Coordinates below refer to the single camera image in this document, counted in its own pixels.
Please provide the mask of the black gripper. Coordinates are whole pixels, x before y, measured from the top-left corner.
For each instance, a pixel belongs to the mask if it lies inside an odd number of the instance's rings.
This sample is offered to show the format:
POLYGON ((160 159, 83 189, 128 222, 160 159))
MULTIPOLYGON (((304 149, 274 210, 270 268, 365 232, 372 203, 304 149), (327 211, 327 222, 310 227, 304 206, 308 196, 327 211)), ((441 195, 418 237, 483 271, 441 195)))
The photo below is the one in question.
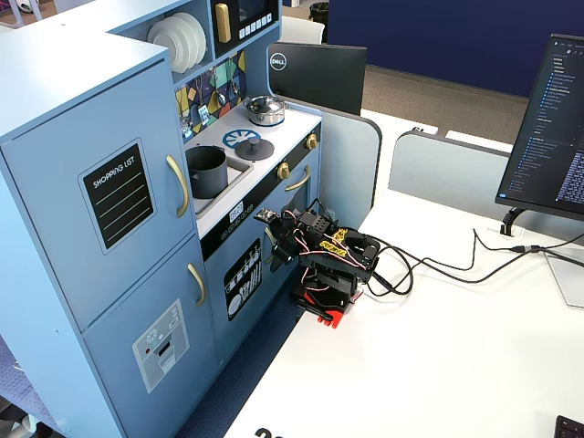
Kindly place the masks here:
POLYGON ((295 233, 299 224, 299 215, 298 210, 284 209, 281 212, 275 212, 275 217, 271 222, 271 233, 275 238, 271 272, 276 272, 282 265, 291 263, 301 250, 295 233))

